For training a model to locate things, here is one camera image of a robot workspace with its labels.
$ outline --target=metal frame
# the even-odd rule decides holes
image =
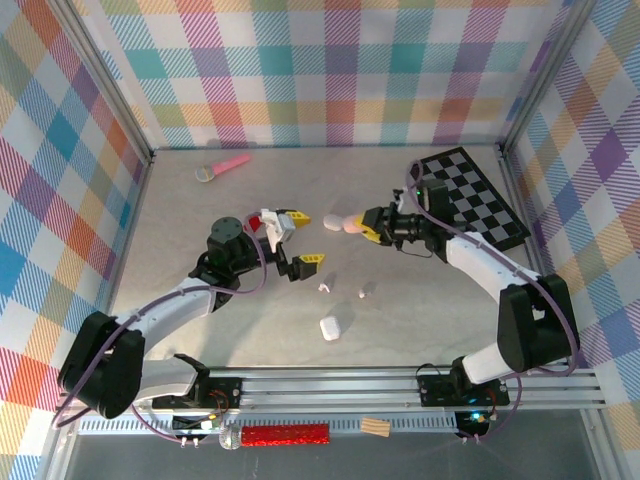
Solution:
[[[597,0],[577,0],[573,3],[569,15],[561,27],[562,31],[553,42],[547,61],[544,63],[536,77],[529,94],[523,101],[520,112],[516,116],[511,129],[507,133],[502,144],[503,152],[509,155],[515,149],[520,137],[529,126],[529,122],[540,106],[540,102],[549,90],[553,81],[564,63],[571,47],[575,43],[582,28],[589,20],[591,11],[595,7]]]
[[[597,0],[576,1],[562,27],[562,32],[552,45],[549,60],[538,73],[531,91],[525,98],[505,142],[500,146],[500,169],[507,186],[509,200],[520,217],[526,219],[521,199],[514,191],[514,177],[507,161],[540,105],[555,76],[587,22]],[[135,229],[153,164],[153,151],[137,123],[133,112],[122,96],[95,43],[78,15],[71,0],[48,0],[51,9],[63,26],[83,63],[102,92],[115,117],[122,125],[129,141],[140,158],[147,162],[141,181],[123,258],[129,251],[132,232]],[[544,264],[535,245],[526,245],[532,266],[544,273]],[[116,273],[113,292],[117,290],[122,268]],[[110,295],[109,305],[113,298]],[[564,369],[559,365],[553,368]],[[415,381],[414,368],[325,368],[325,369],[224,369],[212,370],[212,376],[241,376],[245,378],[240,408],[231,412],[226,422],[241,424],[267,424],[269,422],[305,423],[328,421],[333,432],[359,433],[360,419],[364,414],[386,418],[394,431],[452,432],[454,411],[462,408],[422,408]],[[581,411],[585,430],[602,478],[631,478],[622,450],[611,428],[605,410],[604,396],[592,370],[579,369],[568,378],[542,375],[523,377],[523,398],[520,409],[577,409]],[[515,388],[514,381],[507,387]],[[182,415],[199,415],[203,411],[181,411]],[[154,411],[145,414],[156,425],[169,425],[170,411]],[[107,421],[90,414],[75,425],[59,431],[51,431],[40,463],[38,478],[60,479],[71,460],[77,435],[90,434],[150,434],[129,413]]]
[[[83,65],[96,83],[98,91],[104,96],[107,104],[114,113],[124,130],[131,146],[139,158],[151,162],[153,149],[142,132],[135,115],[120,92],[107,64],[98,47],[89,35],[82,18],[78,15],[71,0],[48,0],[53,14],[62,26],[71,44],[76,49]]]
[[[566,364],[551,367],[563,370]],[[448,373],[447,367],[421,370],[421,375]],[[387,368],[225,368],[211,371],[213,377],[242,377],[240,407],[229,412],[224,424],[304,424],[326,422],[332,433],[360,434],[363,416],[390,421],[401,432],[445,433],[456,431],[456,411],[470,408],[422,408],[416,369]],[[631,478],[624,456],[606,412],[606,404],[595,373],[578,369],[571,377],[558,378],[534,373],[524,375],[522,410],[571,409],[581,412],[595,463],[603,479]],[[514,380],[507,381],[512,391]],[[500,407],[505,411],[513,406]],[[143,415],[156,428],[169,429],[171,410],[147,409]],[[181,416],[201,416],[208,411],[180,410]],[[211,431],[212,435],[219,429]],[[73,428],[57,432],[52,455],[43,462],[40,479],[64,478],[78,435],[152,435],[131,413],[114,420],[89,414]]]

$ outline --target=white eraser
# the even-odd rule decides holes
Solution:
[[[325,217],[322,219],[324,227],[334,232],[339,232],[340,230],[342,230],[342,222],[342,217],[333,214],[325,215]]]
[[[320,320],[320,330],[322,330],[322,336],[327,342],[340,338],[340,324],[336,317],[330,316]]]

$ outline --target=yellow object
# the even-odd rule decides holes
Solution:
[[[308,255],[300,255],[300,260],[304,263],[315,263],[318,270],[322,267],[322,262],[324,262],[324,253],[310,253]]]
[[[391,433],[391,422],[377,418],[363,418],[360,426],[362,433],[370,433],[380,437],[388,437]]]
[[[364,237],[367,240],[374,243],[380,243],[380,234],[374,232],[371,228],[367,227],[366,225],[363,225],[362,224],[363,220],[364,220],[364,213],[362,215],[359,215],[358,218],[353,223],[364,230],[364,232],[362,232],[362,235],[364,235]]]
[[[311,217],[298,210],[287,210],[287,215],[291,217],[296,228],[301,228],[311,223]]]

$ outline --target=gray table surface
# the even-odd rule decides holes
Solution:
[[[113,311],[141,306],[177,285],[206,249],[211,224],[244,217],[262,207],[294,208],[311,225],[286,244],[289,257],[325,253],[322,271],[290,284],[269,269],[266,287],[233,299],[196,319],[149,354],[160,359],[186,353],[208,365],[325,366],[449,363],[495,341],[497,306],[466,275],[443,264],[403,255],[360,235],[326,230],[327,213],[358,213],[386,205],[403,185],[409,161],[445,148],[318,148],[250,151],[252,161],[210,183],[194,171],[240,151],[162,151],[156,158]],[[491,147],[469,147],[471,157],[506,200]],[[412,252],[426,253],[417,245]],[[508,254],[529,266],[524,247]],[[318,292],[335,272],[331,294]],[[243,288],[258,280],[242,279]],[[358,290],[375,292],[365,300]],[[335,314],[342,337],[326,342],[319,321]]]

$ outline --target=metal corner post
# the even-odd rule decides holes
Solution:
[[[560,71],[571,47],[578,35],[589,20],[598,0],[575,0],[567,19],[562,26],[562,31],[551,46],[547,61],[540,69],[531,91],[524,99],[522,108],[513,122],[511,130],[507,133],[502,145],[502,152],[506,158],[513,153],[518,141],[529,126],[531,119],[540,106],[542,99],[549,90],[556,75]]]
[[[138,158],[149,164],[153,149],[142,132],[135,115],[118,88],[98,47],[91,39],[84,22],[71,0],[47,0],[64,33],[82,59],[98,90],[120,123]]]

